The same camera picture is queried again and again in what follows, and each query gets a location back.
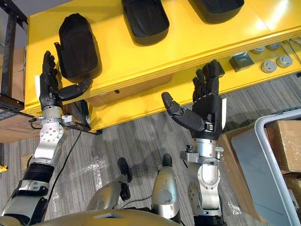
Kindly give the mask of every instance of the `floor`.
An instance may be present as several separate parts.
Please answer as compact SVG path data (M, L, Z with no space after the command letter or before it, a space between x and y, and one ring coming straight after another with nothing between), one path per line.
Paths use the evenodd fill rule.
M227 131L247 125L261 116L300 106L301 78L292 74L231 92L223 97L227 98L225 128ZM63 146L63 154L53 178L61 169L77 135L78 131L69 131L69 137ZM4 164L9 166L9 170L0 173L0 209L4 207L22 177L21 156L32 153L38 142L36 139L28 139L3 146L1 156L4 158ZM186 194L187 169L179 158L179 152L191 143L190 133L173 122L167 113L109 127L98 136L83 133L55 186L46 219L85 210L94 192L119 175L117 159L120 157L127 159L134 175L133 181L129 184L132 195L130 201L149 196L157 170L161 166L162 156L169 153L174 162L174 173L180 194L181 217L187 226L193 225ZM240 210L222 168L219 191L227 224L267 225ZM133 202L128 207L150 207L150 201L148 199ZM123 204L122 200L119 200L118 207Z

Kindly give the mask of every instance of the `yellow table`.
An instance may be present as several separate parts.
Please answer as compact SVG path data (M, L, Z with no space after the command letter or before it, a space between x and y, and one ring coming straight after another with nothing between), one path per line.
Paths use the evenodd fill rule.
M219 59L219 62L225 70L225 75L219 79L220 94L301 71L301 63L291 46L285 43L282 43L282 45L283 48L279 48L276 51L266 49L260 54L248 52L254 61L254 65L237 73L232 69L232 66L229 63L230 57ZM293 43L292 46L299 57L301 57L301 47L294 45ZM278 67L273 73L264 73L260 69L264 60L270 59L275 62L278 56L286 53L293 59L293 64L291 66L287 68ZM176 72L169 83L147 90L143 93L98 108L90 106L91 132L96 132L98 129L164 111L165 107L161 99L161 93L165 91L169 92L174 100L181 105L192 103L192 93L194 90L192 79L195 77L196 69L197 67L193 67Z
M170 21L169 32L163 41L147 47L139 47L132 42L120 0L75 0L30 16L24 112L40 114L34 76L41 73L46 50L50 50L57 59L53 43L59 41L59 27L71 13L79 12L91 23L103 64L103 71L94 79L91 89L76 100L179 72L214 58L223 59L241 51L301 36L300 0L246 0L240 12L222 24L202 21L190 1L162 0ZM177 75L167 86L175 83L185 85L185 82L188 81ZM63 79L64 86L69 84ZM222 84L223 90L233 89L228 86L228 81ZM239 87L248 85L250 82L246 79ZM101 119L102 126L111 124L105 120Z

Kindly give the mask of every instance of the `cardboard box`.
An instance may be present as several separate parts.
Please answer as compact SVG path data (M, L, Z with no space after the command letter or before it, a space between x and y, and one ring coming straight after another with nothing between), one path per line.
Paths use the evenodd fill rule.
M14 51L13 59L13 80L12 80L12 98L24 102L25 86L25 48L19 48ZM2 79L3 54L0 55L0 84Z
M266 222L266 220L262 218L255 210L245 176L231 144L232 137L237 136L238 134L241 134L253 127L254 125L251 125L224 133L218 139L217 145L224 149L222 154L223 169L238 200L241 210L250 214L260 222Z
M275 121L267 130L279 168L301 172L301 121Z
M284 181L288 189L291 189L293 192L296 201L299 205L299 209L297 210L297 215L299 220L301 221L301 174L292 173L290 175L284 176Z
M156 86L168 83L171 81L172 76L172 74L169 74L149 81L144 81L133 86L124 87L107 93L102 93L95 97L87 98L86 101L89 102L93 107L99 107L141 93Z
M30 118L0 110L0 143L39 137L40 130L32 129L28 123Z

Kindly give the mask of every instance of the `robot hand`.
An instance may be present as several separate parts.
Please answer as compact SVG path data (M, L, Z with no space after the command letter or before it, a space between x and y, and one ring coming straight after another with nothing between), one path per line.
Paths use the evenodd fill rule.
M178 124L189 129L192 138L217 140L222 132L222 99L218 95L218 73L219 65L216 60L196 71L192 111L180 107L169 93L162 93L169 115Z
M62 108L62 101L75 99L87 91L92 83L91 79L87 79L80 84L74 84L62 89L58 88L58 80L56 78L57 69L55 69L55 57L50 51L46 51L43 60L43 70L40 76L40 103L41 109L44 111L47 107L57 106Z
M62 108L59 97L58 80L56 78L55 57L49 51L44 54L42 74L40 76L40 103L42 111L49 106Z

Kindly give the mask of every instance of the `plastic bin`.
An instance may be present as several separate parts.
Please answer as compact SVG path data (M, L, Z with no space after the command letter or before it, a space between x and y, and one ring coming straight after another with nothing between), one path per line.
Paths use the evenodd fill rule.
M256 211L274 225L300 225L292 199L264 133L267 123L301 117L301 109L264 116L255 127L232 138Z

